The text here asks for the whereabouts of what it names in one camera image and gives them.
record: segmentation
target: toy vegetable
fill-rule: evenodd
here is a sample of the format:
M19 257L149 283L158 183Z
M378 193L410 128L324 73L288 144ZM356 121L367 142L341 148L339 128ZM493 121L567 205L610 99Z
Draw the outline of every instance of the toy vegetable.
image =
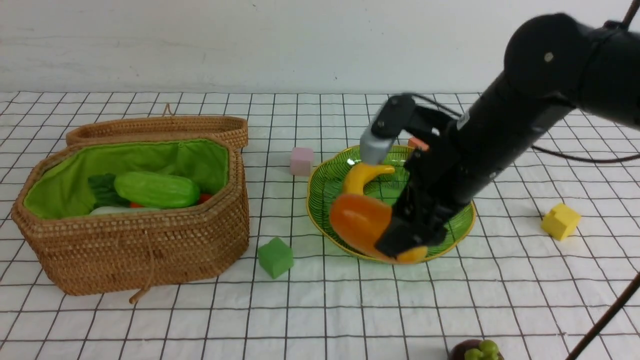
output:
M211 195L208 193L201 193L200 198L198 199L198 205L203 204L205 201L211 199Z
M115 177L113 186L119 196L145 208L187 208L200 199L192 180L155 172L126 172Z
M362 254L390 264L414 264L427 256L425 246L414 247L395 259L380 252L375 243L391 222L392 208L374 197L342 193L329 212L333 230Z
M113 186L113 182L116 179L114 174L94 175L87 179L89 189L93 197L95 197L95 204L93 209L102 208L104 206L113 206L120 208L128 208L131 201L123 199L118 195L116 189Z
M451 350L449 360L504 360L504 357L491 340L466 340Z
M119 206L102 206L93 210L89 215L105 215L119 213L140 213L144 211L158 211L154 208L121 208Z

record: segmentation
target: white wall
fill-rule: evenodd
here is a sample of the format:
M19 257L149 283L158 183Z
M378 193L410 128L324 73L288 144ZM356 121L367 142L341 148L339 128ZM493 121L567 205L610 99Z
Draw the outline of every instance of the white wall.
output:
M0 91L480 91L525 20L629 2L0 0Z

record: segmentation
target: orange cube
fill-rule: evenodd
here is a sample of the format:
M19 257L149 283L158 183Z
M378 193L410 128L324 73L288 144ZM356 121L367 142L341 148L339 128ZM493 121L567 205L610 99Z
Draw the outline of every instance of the orange cube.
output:
M425 144L422 140L416 138L415 136L409 139L407 146L419 148L422 151L427 151L427 149L429 148L429 145Z

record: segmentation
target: yellow cube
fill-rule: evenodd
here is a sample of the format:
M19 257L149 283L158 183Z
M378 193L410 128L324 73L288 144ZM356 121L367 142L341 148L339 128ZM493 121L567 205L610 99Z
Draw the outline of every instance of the yellow cube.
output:
M556 240L564 240L573 234L582 217L567 205L554 206L542 219L542 229Z

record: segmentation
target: leafy green vegetable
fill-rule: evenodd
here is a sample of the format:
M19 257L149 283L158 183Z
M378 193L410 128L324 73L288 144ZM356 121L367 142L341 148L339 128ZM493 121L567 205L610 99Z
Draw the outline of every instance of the leafy green vegetable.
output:
M94 175L87 179L89 188L95 197L94 209L101 208L103 206L120 206L128 208L131 205L131 201L121 197L116 192L116 188L113 185L116 179L114 174Z

